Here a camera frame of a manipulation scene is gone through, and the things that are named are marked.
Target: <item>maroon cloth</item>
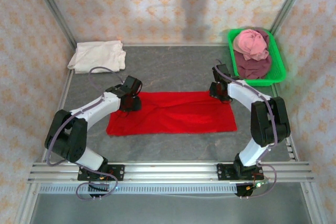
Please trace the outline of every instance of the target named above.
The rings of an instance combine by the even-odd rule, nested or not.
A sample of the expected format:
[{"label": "maroon cloth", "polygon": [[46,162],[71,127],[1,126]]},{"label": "maroon cloth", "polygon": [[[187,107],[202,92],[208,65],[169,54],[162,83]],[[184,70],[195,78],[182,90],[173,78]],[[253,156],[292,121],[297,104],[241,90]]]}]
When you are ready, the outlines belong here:
[{"label": "maroon cloth", "polygon": [[[255,29],[258,33],[262,35],[264,38],[266,44],[267,44],[267,50],[268,50],[268,44],[269,44],[269,36],[268,34],[261,29]],[[238,74],[243,79],[264,79],[266,74],[271,69],[272,65],[272,57],[269,55],[265,60],[245,60],[243,54],[240,52],[237,52],[234,50],[235,53],[235,59],[236,59],[236,65]]]}]

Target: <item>folded white cloth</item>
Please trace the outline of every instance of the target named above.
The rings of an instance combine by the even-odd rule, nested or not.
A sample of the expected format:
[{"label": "folded white cloth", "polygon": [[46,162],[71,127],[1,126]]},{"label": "folded white cloth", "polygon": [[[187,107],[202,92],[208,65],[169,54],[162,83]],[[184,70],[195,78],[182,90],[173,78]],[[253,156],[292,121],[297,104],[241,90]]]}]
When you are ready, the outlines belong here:
[{"label": "folded white cloth", "polygon": [[[88,73],[94,67],[106,67],[114,72],[125,69],[126,52],[119,40],[77,43],[77,49],[69,62],[68,68],[75,73]],[[95,69],[92,73],[108,72]]]}]

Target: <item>cable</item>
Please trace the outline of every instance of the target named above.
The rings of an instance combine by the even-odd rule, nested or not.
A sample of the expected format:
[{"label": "cable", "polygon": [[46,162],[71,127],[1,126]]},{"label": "cable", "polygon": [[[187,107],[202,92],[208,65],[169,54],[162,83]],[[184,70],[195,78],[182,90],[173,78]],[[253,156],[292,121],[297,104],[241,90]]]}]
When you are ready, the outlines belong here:
[{"label": "cable", "polygon": [[121,81],[121,83],[123,84],[124,81],[122,80],[122,78],[116,73],[114,72],[113,70],[109,69],[109,68],[106,68],[106,67],[94,67],[94,68],[91,68],[90,71],[89,71],[89,74],[88,74],[88,78],[89,78],[89,82],[90,84],[98,91],[104,93],[104,90],[102,89],[102,87],[100,87],[99,85],[95,84],[95,82],[93,81],[92,79],[92,72],[95,70],[95,69],[105,69],[105,70],[108,70],[110,71],[111,73],[114,73],[118,78],[119,80]]},{"label": "cable", "polygon": [[273,170],[273,172],[274,172],[274,182],[273,182],[272,186],[271,186],[267,191],[265,191],[264,193],[262,193],[262,194],[260,194],[260,195],[247,196],[247,197],[243,197],[243,198],[248,199],[248,198],[256,198],[256,197],[263,196],[263,195],[269,193],[270,191],[272,191],[273,188],[274,188],[274,186],[275,186],[275,184],[276,184],[276,182],[277,182],[277,171],[275,170],[275,168],[274,168],[273,166],[271,166],[271,165],[268,165],[268,164],[261,164],[261,163],[260,163],[261,160],[263,159],[263,157],[264,157],[268,152],[270,152],[271,149],[272,149],[273,147],[277,146],[277,144],[278,144],[277,129],[276,129],[276,126],[275,126],[275,120],[274,120],[274,115],[273,115],[271,106],[270,106],[270,104],[268,103],[267,99],[266,99],[263,95],[261,95],[256,89],[252,88],[252,87],[249,86],[249,85],[245,85],[245,84],[243,84],[243,83],[241,83],[241,82],[239,82],[239,81],[236,81],[236,80],[232,79],[231,77],[229,77],[229,76],[223,74],[223,73],[218,69],[217,65],[215,65],[215,69],[216,69],[216,71],[217,71],[222,77],[224,77],[225,79],[227,79],[227,80],[229,80],[229,81],[231,81],[231,82],[233,82],[233,83],[235,83],[235,84],[237,84],[237,85],[239,85],[239,86],[241,86],[241,87],[245,87],[245,88],[247,88],[248,90],[252,91],[254,94],[256,94],[256,95],[259,96],[261,99],[263,99],[264,102],[265,102],[265,104],[266,104],[266,107],[267,107],[267,110],[268,110],[268,113],[269,113],[269,115],[270,115],[270,119],[271,119],[272,129],[273,129],[274,145],[270,145],[268,148],[266,148],[266,150],[265,150],[265,151],[261,154],[261,156],[257,159],[257,161],[256,161],[256,165],[257,165],[258,167],[263,167],[263,166],[268,166],[268,167],[270,167],[270,168]]},{"label": "cable", "polygon": [[255,185],[257,175],[261,175],[261,176],[264,177],[264,180],[266,179],[267,181],[269,181],[269,178],[266,177],[264,174],[262,174],[262,173],[253,173],[253,177],[254,177],[254,179],[253,179],[253,185]]},{"label": "cable", "polygon": [[[101,180],[101,178],[94,179],[94,180],[89,180],[89,182],[92,182],[92,181],[98,181],[98,180]],[[108,191],[107,189],[102,189],[102,188],[94,187],[94,186],[91,186],[91,185],[89,185],[89,187],[90,187],[91,189],[94,189],[94,190],[97,190],[97,191],[104,191],[104,192],[107,192],[107,191]]]},{"label": "cable", "polygon": [[[115,72],[113,72],[111,69],[108,69],[108,68],[106,68],[106,67],[94,67],[94,68],[92,68],[92,69],[90,69],[90,71],[89,71],[89,81],[90,81],[90,83],[92,84],[92,86],[95,88],[95,89],[97,89],[97,90],[99,90],[100,88],[90,79],[90,74],[92,73],[92,71],[93,70],[95,70],[95,69],[97,69],[97,68],[102,68],[102,69],[106,69],[106,70],[108,70],[108,71],[110,71],[110,72],[112,72],[112,73],[115,73]],[[115,73],[117,76],[118,76],[118,78],[119,78],[119,80],[121,80],[121,82],[123,83],[123,80],[119,77],[119,75],[117,74],[117,73]],[[51,157],[51,153],[52,153],[52,148],[54,148],[54,144],[55,144],[55,142],[56,142],[56,139],[57,139],[57,137],[58,137],[58,135],[62,132],[62,130],[65,128],[65,126],[69,123],[69,122],[71,122],[71,120],[72,119],[74,119],[76,116],[78,116],[79,114],[81,114],[81,113],[84,113],[84,112],[86,112],[86,111],[88,111],[88,110],[90,110],[90,109],[92,109],[92,108],[94,108],[94,107],[96,107],[96,106],[98,106],[100,103],[102,103],[103,101],[104,101],[104,99],[105,99],[105,96],[104,96],[104,92],[102,93],[102,95],[101,95],[101,98],[99,99],[99,101],[98,102],[96,102],[96,103],[94,103],[94,104],[92,104],[92,105],[90,105],[90,106],[87,106],[86,108],[84,108],[84,109],[82,109],[81,111],[78,111],[78,112],[76,112],[75,114],[73,114],[73,115],[71,115],[68,119],[66,119],[65,121],[64,121],[64,123],[58,128],[58,130],[56,131],[56,133],[55,133],[55,135],[52,137],[52,139],[51,139],[51,142],[50,142],[50,145],[49,145],[49,148],[48,148],[48,150],[47,150],[47,156],[46,156],[46,163],[47,163],[47,165],[49,165],[49,166],[56,166],[56,165],[59,165],[60,163],[62,163],[63,161],[65,161],[66,159],[63,159],[63,160],[61,160],[61,161],[58,161],[58,162],[56,162],[56,163],[54,163],[54,164],[52,164],[51,162],[50,162],[50,157]],[[102,199],[102,198],[104,198],[104,197],[107,197],[107,196],[109,196],[115,189],[116,189],[116,187],[118,186],[118,179],[115,177],[115,176],[113,176],[112,174],[108,174],[108,173],[102,173],[102,172],[99,172],[99,171],[97,171],[97,170],[92,170],[92,169],[90,169],[89,167],[86,167],[86,166],[82,166],[82,165],[80,165],[80,164],[78,164],[78,163],[75,163],[76,165],[78,165],[80,168],[84,168],[85,170],[88,170],[88,171],[90,171],[90,172],[92,172],[92,173],[95,173],[95,174],[98,174],[98,175],[104,175],[105,177],[106,176],[109,176],[109,177],[111,177],[111,178],[113,178],[114,180],[115,180],[115,185],[114,185],[114,187],[107,193],[107,194],[105,194],[105,195],[103,195],[103,196],[99,196],[99,199]],[[77,187],[77,189],[76,189],[76,195],[77,195],[77,197],[80,199],[80,200],[83,200],[83,201],[91,201],[91,200],[95,200],[95,197],[93,197],[93,198],[82,198],[82,197],[80,197],[79,196],[79,194],[78,194],[78,190],[79,190],[79,188],[81,187],[81,186],[83,186],[83,185],[106,185],[106,184],[102,184],[102,183],[92,183],[92,182],[85,182],[85,183],[82,183],[82,184],[80,184],[78,187]]]}]

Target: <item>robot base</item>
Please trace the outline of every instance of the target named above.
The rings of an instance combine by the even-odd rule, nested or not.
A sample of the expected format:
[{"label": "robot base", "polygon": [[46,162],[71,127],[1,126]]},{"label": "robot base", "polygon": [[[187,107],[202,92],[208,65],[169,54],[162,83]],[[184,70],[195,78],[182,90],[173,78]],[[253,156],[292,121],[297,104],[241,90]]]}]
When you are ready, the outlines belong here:
[{"label": "robot base", "polygon": [[[112,174],[113,176],[117,178],[118,181],[123,181],[125,166],[108,164],[107,162],[108,162],[107,159],[104,158],[104,161],[98,171],[103,172],[103,173]],[[101,179],[100,175],[96,173],[92,173],[84,168],[79,168],[77,180],[78,181],[90,181],[90,182],[97,182],[97,181],[105,182],[105,181],[111,181],[114,179],[111,177],[103,177],[103,179]]]},{"label": "robot base", "polygon": [[241,172],[237,171],[234,164],[217,164],[218,180],[264,180],[262,171],[260,167],[250,166]]}]

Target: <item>patterned wallpaper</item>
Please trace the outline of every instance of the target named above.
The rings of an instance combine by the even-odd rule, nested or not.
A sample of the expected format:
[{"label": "patterned wallpaper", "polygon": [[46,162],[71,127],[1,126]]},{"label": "patterned wallpaper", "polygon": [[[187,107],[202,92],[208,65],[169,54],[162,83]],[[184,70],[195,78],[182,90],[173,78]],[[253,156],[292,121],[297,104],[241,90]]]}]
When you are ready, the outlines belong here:
[{"label": "patterned wallpaper", "polygon": [[71,49],[43,0],[1,0],[0,17],[0,222],[9,224],[44,150]]},{"label": "patterned wallpaper", "polygon": [[293,137],[300,158],[314,162],[329,223],[336,223],[336,1],[297,0],[276,37]]},{"label": "patterned wallpaper", "polygon": [[227,42],[226,31],[269,29],[285,0],[55,0],[78,42]]}]

